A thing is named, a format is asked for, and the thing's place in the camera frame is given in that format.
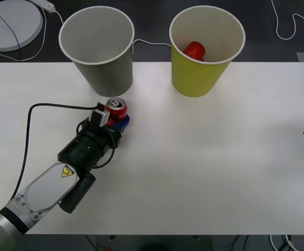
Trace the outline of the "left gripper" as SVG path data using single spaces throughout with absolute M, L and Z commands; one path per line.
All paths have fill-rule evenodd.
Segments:
M 92 139 L 102 148 L 117 148 L 121 139 L 121 133 L 124 132 L 125 128 L 130 122 L 128 115 L 119 115 L 112 117 L 112 126 L 100 126 L 97 123 L 89 121 L 89 118 L 81 121 L 76 127 L 76 135 L 87 136 Z

